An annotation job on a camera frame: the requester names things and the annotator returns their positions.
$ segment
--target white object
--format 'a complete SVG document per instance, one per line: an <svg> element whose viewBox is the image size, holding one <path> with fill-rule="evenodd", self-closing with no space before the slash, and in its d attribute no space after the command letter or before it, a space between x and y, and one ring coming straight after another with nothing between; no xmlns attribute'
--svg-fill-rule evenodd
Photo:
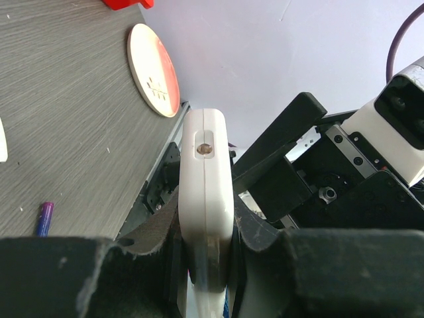
<svg viewBox="0 0 424 318"><path fill-rule="evenodd" d="M173 117L180 107L180 90L171 59L156 35L144 24L128 37L128 61L138 90L158 114Z"/></svg>
<svg viewBox="0 0 424 318"><path fill-rule="evenodd" d="M399 75L409 78L424 90L424 58L402 70ZM360 132L365 139L392 165L411 187L424 178L424 150L414 148L368 102L345 120L342 129L347 134Z"/></svg>
<svg viewBox="0 0 424 318"><path fill-rule="evenodd" d="M5 162L7 160L7 143L5 130L3 129L3 123L0 119L0 162Z"/></svg>
<svg viewBox="0 0 424 318"><path fill-rule="evenodd" d="M234 199L227 129L216 109L185 116L178 214L199 316L222 317Z"/></svg>

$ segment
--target white wall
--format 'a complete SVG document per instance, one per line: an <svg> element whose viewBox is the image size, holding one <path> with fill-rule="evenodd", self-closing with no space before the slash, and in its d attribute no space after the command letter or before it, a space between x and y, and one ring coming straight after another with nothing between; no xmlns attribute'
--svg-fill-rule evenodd
<svg viewBox="0 0 424 318"><path fill-rule="evenodd" d="M300 91L330 113L377 95L392 38L422 0L155 2L143 15L168 49L182 98L222 110L230 142L245 148ZM423 34L421 17L396 70L424 55Z"/></svg>

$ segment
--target cable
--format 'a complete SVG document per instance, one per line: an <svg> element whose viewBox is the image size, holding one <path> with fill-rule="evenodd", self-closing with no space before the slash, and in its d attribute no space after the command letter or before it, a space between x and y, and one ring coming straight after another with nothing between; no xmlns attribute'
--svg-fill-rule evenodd
<svg viewBox="0 0 424 318"><path fill-rule="evenodd" d="M397 31L393 41L392 45L390 45L389 54L387 56L387 63L386 63L386 81L389 82L393 77L393 68L395 63L395 55L396 51L398 50L400 41L402 40L403 36L405 35L406 31L409 29L409 27L412 25L412 23L417 20L417 18L424 13L424 3L420 5L414 12L406 18L405 22L402 23L399 30Z"/></svg>

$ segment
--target red object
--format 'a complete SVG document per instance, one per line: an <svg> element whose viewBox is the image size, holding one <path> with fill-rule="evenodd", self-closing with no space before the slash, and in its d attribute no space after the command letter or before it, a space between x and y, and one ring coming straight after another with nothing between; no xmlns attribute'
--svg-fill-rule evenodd
<svg viewBox="0 0 424 318"><path fill-rule="evenodd" d="M150 9L154 5L154 0L103 0L112 10L120 10L136 3L141 3L145 9Z"/></svg>

